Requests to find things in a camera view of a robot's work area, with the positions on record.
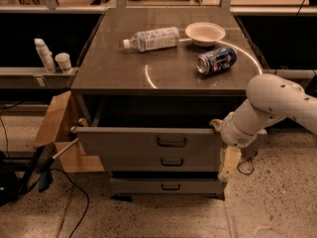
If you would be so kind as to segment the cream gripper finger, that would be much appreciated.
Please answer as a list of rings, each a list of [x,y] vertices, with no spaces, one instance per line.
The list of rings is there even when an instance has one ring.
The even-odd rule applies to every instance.
[[[221,131],[222,128],[222,120],[221,119],[212,119],[209,122],[209,125],[213,127],[217,132]]]
[[[218,172],[218,179],[227,181],[229,177],[236,170],[241,159],[242,152],[237,147],[223,147],[220,152],[220,168]]]

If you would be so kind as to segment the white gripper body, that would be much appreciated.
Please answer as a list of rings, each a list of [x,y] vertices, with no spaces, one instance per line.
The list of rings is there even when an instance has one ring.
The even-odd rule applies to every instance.
[[[249,135],[238,128],[234,123],[233,112],[230,112],[222,121],[220,133],[222,141],[228,146],[243,149],[255,141],[258,135],[265,135],[266,130],[261,129],[255,135]]]

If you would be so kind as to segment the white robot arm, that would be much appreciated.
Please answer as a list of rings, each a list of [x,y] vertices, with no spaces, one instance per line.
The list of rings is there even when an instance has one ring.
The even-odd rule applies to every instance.
[[[210,124],[221,135],[218,179],[227,181],[237,168],[242,149],[266,127],[289,118],[317,134],[317,99],[297,83],[264,73],[253,77],[246,88],[247,99],[223,120]]]

